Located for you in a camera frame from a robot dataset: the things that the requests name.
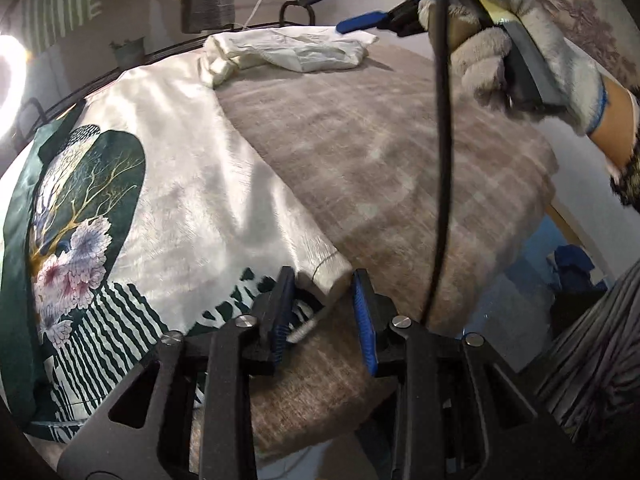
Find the white cord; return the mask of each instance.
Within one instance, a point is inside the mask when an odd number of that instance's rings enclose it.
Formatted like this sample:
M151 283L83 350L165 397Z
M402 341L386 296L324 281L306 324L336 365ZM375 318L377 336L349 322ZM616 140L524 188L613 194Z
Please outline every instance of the white cord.
M247 30L247 27L249 26L249 22L251 22L251 20L254 18L255 13L258 10L258 7L260 7L260 4L262 3L263 0L258 0L258 2L255 4L254 10L252 10L251 15L249 16L249 18L246 20L246 23L244 24L244 27L242 28L242 30Z

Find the gloved hand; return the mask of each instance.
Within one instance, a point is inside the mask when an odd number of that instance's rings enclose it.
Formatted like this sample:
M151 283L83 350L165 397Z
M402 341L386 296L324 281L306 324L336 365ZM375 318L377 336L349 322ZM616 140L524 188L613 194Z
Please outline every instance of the gloved hand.
M561 119L579 135L590 134L604 111L604 85L596 65L576 54L564 41L560 29L535 0L490 0L519 17L569 99L569 111ZM420 22L425 30L433 23L435 0L420 3ZM498 27L480 31L475 15L460 4L449 8L449 44L453 72L462 86L483 105L504 102L504 57L511 40Z

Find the striped curtain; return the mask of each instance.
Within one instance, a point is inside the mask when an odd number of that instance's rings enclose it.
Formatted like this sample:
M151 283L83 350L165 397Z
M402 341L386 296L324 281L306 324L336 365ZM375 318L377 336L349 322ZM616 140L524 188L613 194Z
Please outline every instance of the striped curtain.
M100 0L21 0L22 40L34 56L100 14Z

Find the screw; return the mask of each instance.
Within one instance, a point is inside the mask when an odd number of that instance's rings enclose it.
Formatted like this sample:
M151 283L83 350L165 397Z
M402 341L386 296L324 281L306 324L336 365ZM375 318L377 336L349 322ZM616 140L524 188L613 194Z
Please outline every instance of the screw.
M475 332L469 332L465 337L465 343L474 348L480 348L484 344L484 337Z
M178 332L177 330L169 330L166 334L162 334L160 341L165 345L176 345L181 343L184 339L184 335L182 332Z
M258 319L254 316L244 314L243 316L236 317L236 326L240 328L249 328L255 326L258 323Z
M391 320L391 324L396 328L409 328L411 320L407 316L396 316Z

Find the green and white stripes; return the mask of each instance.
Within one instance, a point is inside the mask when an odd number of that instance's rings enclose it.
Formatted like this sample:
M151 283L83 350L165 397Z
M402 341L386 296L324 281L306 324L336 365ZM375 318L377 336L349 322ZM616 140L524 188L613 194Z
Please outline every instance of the green and white stripes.
M22 40L34 56L100 14L100 0L22 0Z
M132 284L104 284L82 314L69 341L52 358L53 413L39 413L40 421L32 424L48 427L50 438L60 442L73 437L168 330Z

